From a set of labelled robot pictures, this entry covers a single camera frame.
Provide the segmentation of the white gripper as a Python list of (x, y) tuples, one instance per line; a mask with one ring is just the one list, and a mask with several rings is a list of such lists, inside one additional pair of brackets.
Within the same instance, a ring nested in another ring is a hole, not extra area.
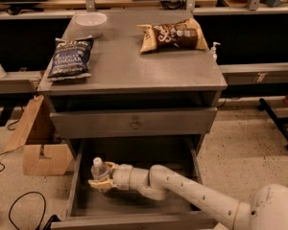
[(132, 174), (132, 165), (122, 164), (117, 165), (114, 162), (106, 161), (105, 164), (109, 167), (109, 172), (112, 173), (112, 180), (88, 180), (88, 184), (97, 190), (110, 190), (117, 188), (118, 190), (128, 191), (130, 187), (130, 178)]

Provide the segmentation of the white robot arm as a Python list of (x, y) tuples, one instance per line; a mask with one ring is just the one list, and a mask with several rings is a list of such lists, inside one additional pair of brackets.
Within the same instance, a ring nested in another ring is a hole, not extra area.
[(136, 190), (154, 200), (163, 200), (173, 192), (228, 230), (288, 230), (288, 188), (279, 184), (260, 188), (252, 202), (246, 203), (161, 165), (145, 170), (100, 158), (93, 160), (88, 184), (99, 191)]

